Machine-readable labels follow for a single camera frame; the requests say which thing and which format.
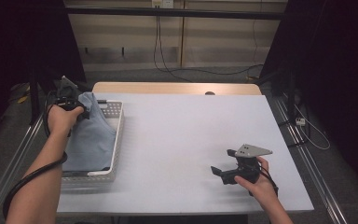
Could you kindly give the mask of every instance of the electrical outlet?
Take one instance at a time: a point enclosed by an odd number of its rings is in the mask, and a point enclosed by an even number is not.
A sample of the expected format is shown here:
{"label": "electrical outlet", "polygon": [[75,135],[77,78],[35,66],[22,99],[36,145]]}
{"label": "electrical outlet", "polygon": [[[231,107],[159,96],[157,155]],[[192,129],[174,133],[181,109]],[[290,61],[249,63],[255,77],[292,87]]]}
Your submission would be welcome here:
{"label": "electrical outlet", "polygon": [[162,0],[163,8],[173,8],[173,0]]}
{"label": "electrical outlet", "polygon": [[163,0],[152,0],[152,8],[162,7]]}

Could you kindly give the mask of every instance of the hand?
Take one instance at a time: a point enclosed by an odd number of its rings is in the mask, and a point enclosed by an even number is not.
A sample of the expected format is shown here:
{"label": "hand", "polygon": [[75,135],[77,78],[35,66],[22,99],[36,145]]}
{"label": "hand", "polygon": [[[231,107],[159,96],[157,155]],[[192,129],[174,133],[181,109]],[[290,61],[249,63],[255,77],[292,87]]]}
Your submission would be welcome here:
{"label": "hand", "polygon": [[[266,174],[266,171],[269,170],[269,162],[261,157],[257,157],[257,160],[261,163],[261,172]],[[235,176],[234,179],[239,185],[251,191],[264,209],[266,206],[278,202],[278,196],[276,195],[272,184],[265,176],[260,175],[254,184],[238,175]]]}
{"label": "hand", "polygon": [[50,133],[68,134],[72,126],[75,125],[77,116],[83,111],[84,109],[81,106],[71,111],[66,111],[57,105],[52,105],[48,109],[48,128]]}

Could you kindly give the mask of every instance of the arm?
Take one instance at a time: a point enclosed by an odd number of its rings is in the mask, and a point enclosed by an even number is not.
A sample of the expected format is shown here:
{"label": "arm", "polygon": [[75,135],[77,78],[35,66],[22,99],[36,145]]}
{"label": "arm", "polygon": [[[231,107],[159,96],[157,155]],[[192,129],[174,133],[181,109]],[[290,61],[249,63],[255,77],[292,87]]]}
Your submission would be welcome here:
{"label": "arm", "polygon": [[[83,112],[77,107],[65,111],[54,105],[48,113],[50,136],[25,175],[59,160],[65,150],[67,136],[76,118]],[[57,166],[26,184],[11,202],[7,223],[55,223],[62,167]]]}
{"label": "arm", "polygon": [[[269,163],[266,160],[261,157],[257,157],[257,160],[264,169],[269,169]],[[235,181],[252,192],[261,207],[266,211],[272,224],[293,223],[275,194],[274,188],[265,176],[261,175],[254,184],[240,176],[235,176]]]}

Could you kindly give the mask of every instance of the white table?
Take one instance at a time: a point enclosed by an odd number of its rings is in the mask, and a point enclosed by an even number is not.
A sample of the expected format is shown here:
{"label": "white table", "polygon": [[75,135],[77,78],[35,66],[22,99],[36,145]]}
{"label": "white table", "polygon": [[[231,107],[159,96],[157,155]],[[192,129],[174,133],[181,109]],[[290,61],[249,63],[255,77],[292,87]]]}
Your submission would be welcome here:
{"label": "white table", "polygon": [[219,215],[262,211],[239,185],[223,185],[211,165],[235,169],[229,148],[247,143],[265,156],[289,212],[313,209],[262,95],[95,93],[124,102],[124,133],[115,181],[102,189],[62,192],[61,215]]}

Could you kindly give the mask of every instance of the blue cloth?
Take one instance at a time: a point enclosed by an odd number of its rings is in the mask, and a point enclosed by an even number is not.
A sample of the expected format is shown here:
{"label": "blue cloth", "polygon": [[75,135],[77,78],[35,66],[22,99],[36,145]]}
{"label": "blue cloth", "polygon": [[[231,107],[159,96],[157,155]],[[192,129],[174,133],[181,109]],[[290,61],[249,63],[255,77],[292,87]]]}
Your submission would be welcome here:
{"label": "blue cloth", "polygon": [[109,126],[92,92],[79,95],[89,111],[89,119],[79,121],[72,129],[66,146],[68,160],[64,171],[100,171],[110,167],[116,131]]}

